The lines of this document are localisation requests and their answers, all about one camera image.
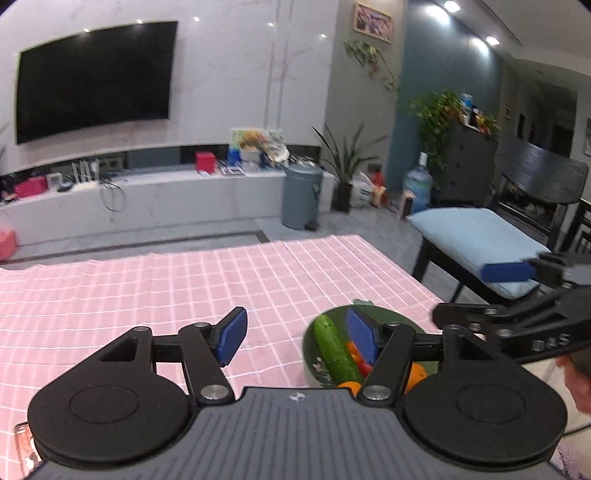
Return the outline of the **grey pedal trash bin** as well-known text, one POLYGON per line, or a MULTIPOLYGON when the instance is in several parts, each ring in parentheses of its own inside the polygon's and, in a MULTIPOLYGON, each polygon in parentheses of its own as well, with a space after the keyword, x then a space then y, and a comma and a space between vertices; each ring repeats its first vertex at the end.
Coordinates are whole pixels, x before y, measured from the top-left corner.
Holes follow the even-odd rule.
POLYGON ((317 223, 322 191, 322 169, 290 164, 286 169, 281 204, 281 223, 294 230, 317 223))

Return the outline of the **tall leaf potted plant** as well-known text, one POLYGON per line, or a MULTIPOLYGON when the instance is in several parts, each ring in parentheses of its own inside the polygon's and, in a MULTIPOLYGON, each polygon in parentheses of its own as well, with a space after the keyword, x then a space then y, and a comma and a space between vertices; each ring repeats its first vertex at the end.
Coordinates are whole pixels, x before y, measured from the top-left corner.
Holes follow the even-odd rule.
POLYGON ((379 158, 376 154, 370 154, 369 150, 384 143, 389 138, 388 135, 382 135, 363 142, 363 130, 365 130, 365 123, 361 122, 351 138, 344 136, 342 141, 338 142, 328 125, 324 125, 323 132, 312 127, 312 131, 315 132, 325 150, 328 151, 328 157, 324 159, 324 162, 332 167, 337 177, 337 186, 335 186, 335 192, 332 194, 332 210, 334 211, 349 213, 353 192, 353 175, 363 164, 379 158))

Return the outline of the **smartphone with photo screen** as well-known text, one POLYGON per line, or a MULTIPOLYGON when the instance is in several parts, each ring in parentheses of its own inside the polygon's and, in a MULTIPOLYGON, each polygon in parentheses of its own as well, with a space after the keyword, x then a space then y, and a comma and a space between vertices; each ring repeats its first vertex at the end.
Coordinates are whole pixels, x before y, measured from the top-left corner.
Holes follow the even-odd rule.
POLYGON ((34 438, 27 422, 18 423, 14 427, 14 439, 22 478, 27 478, 43 463, 37 452, 34 438))

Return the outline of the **light blue seat cushion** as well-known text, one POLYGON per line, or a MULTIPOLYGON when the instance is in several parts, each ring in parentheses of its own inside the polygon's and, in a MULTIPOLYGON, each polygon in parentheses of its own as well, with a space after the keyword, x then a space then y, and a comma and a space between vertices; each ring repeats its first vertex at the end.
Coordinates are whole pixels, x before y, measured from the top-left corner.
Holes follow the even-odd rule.
POLYGON ((490 304, 509 305, 537 293, 533 281, 485 283, 480 270, 486 264, 513 263, 534 258, 549 249, 485 208, 434 208, 407 218, 422 236, 412 276, 422 281, 435 264, 490 304))

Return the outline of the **white marble tv console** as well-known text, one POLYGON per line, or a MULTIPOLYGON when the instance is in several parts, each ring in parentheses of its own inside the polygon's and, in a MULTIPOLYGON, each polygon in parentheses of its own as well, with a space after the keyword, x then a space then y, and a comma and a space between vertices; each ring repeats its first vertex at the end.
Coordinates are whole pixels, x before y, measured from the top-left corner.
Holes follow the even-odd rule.
POLYGON ((112 232, 279 217, 286 174, 200 176, 193 170, 122 177, 110 192, 46 191, 1 207, 1 226, 32 245, 112 232))

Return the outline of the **black wooden chair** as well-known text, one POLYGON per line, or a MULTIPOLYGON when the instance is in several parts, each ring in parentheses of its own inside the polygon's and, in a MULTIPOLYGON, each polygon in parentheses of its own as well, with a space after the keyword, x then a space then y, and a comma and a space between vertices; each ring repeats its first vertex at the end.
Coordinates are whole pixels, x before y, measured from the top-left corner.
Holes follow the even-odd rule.
MULTIPOLYGON (((546 246, 557 246, 568 207, 578 203, 587 182, 587 163, 537 147, 516 137, 501 140, 495 156, 501 183, 483 207, 546 246)), ((457 301, 459 285, 452 297, 457 301)))

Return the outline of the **orange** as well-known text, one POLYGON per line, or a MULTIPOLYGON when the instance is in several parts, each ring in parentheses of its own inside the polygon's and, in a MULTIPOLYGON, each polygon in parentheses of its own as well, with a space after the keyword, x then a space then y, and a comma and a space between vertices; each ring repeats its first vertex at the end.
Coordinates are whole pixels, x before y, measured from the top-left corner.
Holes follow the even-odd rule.
POLYGON ((346 347, 348 348, 349 354, 352 356, 353 361, 359 363, 363 360, 363 357, 360 355, 360 352, 356 347, 355 343, 349 341, 348 343, 346 343, 346 347))
POLYGON ((429 372, 422 363, 412 364, 409 378, 405 387, 405 394, 408 395, 419 383, 429 377, 429 372))
POLYGON ((360 389, 362 388, 362 384, 356 381, 346 381, 339 384, 338 387, 341 389, 348 390, 349 393, 356 397, 359 394, 360 389))

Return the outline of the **teddy bear toy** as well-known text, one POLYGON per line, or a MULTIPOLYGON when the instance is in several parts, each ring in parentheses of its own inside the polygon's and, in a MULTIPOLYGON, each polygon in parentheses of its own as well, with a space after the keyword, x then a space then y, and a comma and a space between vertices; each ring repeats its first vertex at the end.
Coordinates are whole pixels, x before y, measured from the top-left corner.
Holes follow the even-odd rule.
POLYGON ((254 151, 262 149, 266 141, 266 136, 262 132, 245 130, 242 132, 242 137, 240 137, 238 144, 243 151, 254 151))

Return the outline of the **white wifi router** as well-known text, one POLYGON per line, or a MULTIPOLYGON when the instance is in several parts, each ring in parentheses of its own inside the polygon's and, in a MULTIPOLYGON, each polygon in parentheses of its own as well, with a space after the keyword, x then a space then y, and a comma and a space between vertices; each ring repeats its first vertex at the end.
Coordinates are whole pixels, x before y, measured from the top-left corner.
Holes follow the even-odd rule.
POLYGON ((71 164, 73 174, 72 190, 95 190, 100 185, 100 163, 94 160, 79 160, 71 164))

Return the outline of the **green cucumber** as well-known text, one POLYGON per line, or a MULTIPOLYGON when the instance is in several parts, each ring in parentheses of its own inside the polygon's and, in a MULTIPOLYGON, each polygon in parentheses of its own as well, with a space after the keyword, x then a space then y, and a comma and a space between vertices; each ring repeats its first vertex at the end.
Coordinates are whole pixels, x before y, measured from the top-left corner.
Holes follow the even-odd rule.
POLYGON ((312 322, 315 341, 327 367, 332 382, 339 385, 346 382, 363 383, 363 375, 353 361, 346 343, 329 316, 322 314, 312 322))

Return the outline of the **red cherry tomato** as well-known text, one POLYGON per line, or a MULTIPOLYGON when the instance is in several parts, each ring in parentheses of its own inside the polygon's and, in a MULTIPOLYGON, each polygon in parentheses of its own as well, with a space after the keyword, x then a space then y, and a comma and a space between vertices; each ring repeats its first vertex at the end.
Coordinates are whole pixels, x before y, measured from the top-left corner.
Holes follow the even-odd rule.
POLYGON ((363 375, 363 378, 367 378, 369 376, 370 372, 373 370, 373 366, 368 364, 363 359, 361 359, 358 363, 356 363, 356 366, 358 366, 361 374, 363 375))

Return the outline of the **blue water jug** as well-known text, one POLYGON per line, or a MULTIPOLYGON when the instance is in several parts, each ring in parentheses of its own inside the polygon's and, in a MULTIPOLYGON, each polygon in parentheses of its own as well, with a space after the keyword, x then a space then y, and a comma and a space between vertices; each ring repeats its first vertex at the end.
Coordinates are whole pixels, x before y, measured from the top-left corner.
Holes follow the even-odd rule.
POLYGON ((407 172, 403 181, 404 190, 413 194, 412 213, 426 210, 431 203, 433 177, 427 165, 428 154, 421 152, 417 165, 407 172))

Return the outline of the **dark cabinet with plants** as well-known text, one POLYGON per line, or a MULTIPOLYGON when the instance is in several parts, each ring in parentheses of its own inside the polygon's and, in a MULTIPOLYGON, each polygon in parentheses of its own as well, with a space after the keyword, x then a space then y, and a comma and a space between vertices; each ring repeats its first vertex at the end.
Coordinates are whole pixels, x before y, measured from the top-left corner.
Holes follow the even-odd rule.
POLYGON ((432 207, 483 207, 493 195, 497 120, 473 106, 468 94, 441 90, 411 102, 421 151, 433 177, 432 207))

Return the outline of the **red box on console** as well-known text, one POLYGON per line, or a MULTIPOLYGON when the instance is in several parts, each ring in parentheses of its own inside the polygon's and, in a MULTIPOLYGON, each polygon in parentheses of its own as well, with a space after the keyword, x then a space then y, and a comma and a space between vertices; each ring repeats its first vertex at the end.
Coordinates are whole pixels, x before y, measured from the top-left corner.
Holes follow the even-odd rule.
POLYGON ((196 152, 194 154, 194 166, 195 170, 199 173, 214 174, 217 167, 217 159, 212 152, 196 152))

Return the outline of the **framed wall picture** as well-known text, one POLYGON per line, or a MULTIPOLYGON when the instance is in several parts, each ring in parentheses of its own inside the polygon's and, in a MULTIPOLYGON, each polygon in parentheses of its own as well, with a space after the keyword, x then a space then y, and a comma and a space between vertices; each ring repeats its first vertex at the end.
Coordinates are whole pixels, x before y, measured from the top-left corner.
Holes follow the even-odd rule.
POLYGON ((385 43, 391 43, 394 23, 391 15, 361 3, 353 9, 353 31, 385 43))

